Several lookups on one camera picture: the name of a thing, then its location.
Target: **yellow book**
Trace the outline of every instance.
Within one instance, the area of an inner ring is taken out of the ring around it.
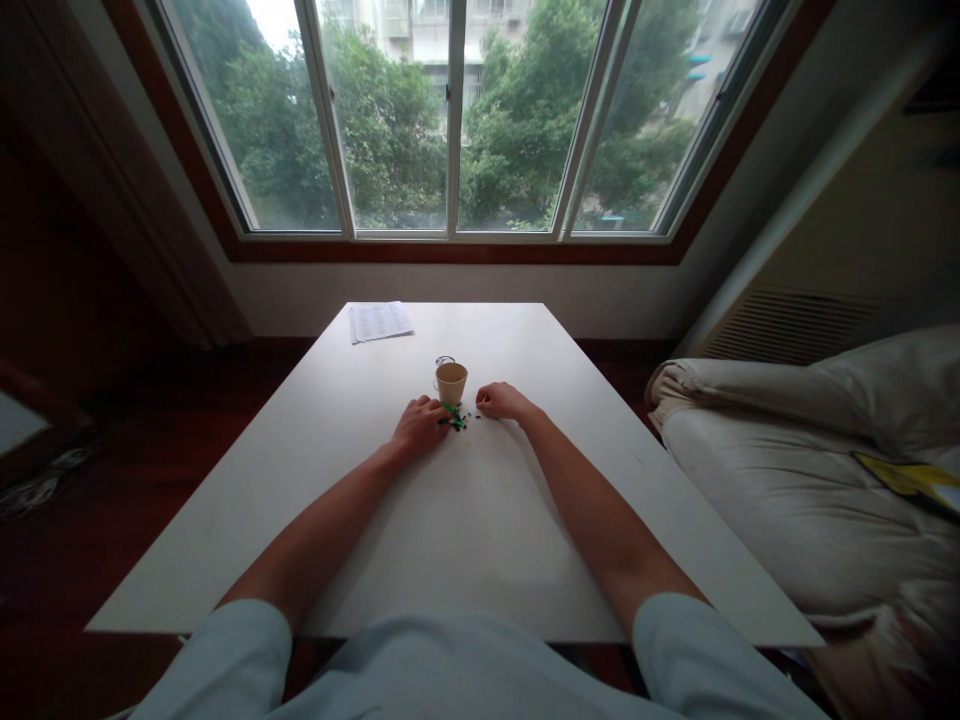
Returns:
[[[852,452],[857,462],[897,495],[960,523],[960,481],[934,465],[898,464]]]

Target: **tree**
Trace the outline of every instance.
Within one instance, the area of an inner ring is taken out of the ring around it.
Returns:
[[[466,227],[536,223],[560,185],[604,0],[541,0],[521,45],[483,43],[483,93],[465,126],[461,216]]]
[[[367,28],[323,32],[358,225],[442,227],[446,142],[422,66],[391,61]]]
[[[336,204],[299,38],[274,52],[245,0],[174,0],[261,227],[336,229]],[[587,197],[649,222],[692,137],[652,116],[679,87],[697,0],[644,0]],[[522,43],[483,41],[483,93],[464,123],[461,226],[549,225],[606,0],[538,0]],[[328,17],[323,50],[357,224],[442,226],[446,141],[423,68]]]
[[[485,38],[484,91],[466,119],[461,173],[468,227],[549,225],[605,6],[540,0],[522,46]],[[603,207],[646,211],[683,157],[688,123],[641,130],[683,78],[696,25],[696,0],[645,0],[594,162],[593,178],[617,178],[592,183]]]

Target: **sofa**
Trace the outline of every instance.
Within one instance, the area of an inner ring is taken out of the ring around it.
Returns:
[[[953,704],[960,524],[852,453],[960,478],[960,325],[808,367],[671,360],[646,399],[680,467],[827,640],[804,657],[841,715]]]

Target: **paper sheet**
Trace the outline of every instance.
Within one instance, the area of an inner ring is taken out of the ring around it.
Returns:
[[[350,308],[350,340],[354,345],[412,334],[413,323],[399,301]]]

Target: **shirt sleeve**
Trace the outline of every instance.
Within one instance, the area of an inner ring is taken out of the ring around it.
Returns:
[[[650,698],[685,717],[826,717],[716,610],[686,595],[644,602],[633,647]]]
[[[210,615],[133,713],[160,718],[262,718],[280,705],[293,638],[262,600],[237,600]]]

